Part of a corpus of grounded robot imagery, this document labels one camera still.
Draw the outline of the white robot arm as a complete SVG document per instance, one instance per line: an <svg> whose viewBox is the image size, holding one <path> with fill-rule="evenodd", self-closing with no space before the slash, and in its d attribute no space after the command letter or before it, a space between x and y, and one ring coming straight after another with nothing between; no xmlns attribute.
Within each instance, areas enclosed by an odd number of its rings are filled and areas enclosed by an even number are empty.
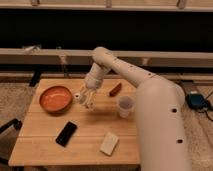
<svg viewBox="0 0 213 171"><path fill-rule="evenodd" d="M118 59L104 47L92 53L93 65L80 91L80 103L93 106L93 93L113 70L136 88L135 120L142 171L192 171L181 108L183 89L176 83Z"/></svg>

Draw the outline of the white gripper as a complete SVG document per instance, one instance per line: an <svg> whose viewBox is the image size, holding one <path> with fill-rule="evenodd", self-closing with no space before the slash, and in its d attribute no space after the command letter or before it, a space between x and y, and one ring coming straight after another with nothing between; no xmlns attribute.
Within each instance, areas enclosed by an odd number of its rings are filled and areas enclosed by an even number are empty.
<svg viewBox="0 0 213 171"><path fill-rule="evenodd" d="M80 95L84 96L88 89L92 89L88 95L87 108L93 110L95 108L95 98L97 94L97 89L102 86L105 75L109 72L109 69L100 66L97 63L94 63L90 69L90 71L86 74L85 77L85 86L83 86L80 90Z"/></svg>

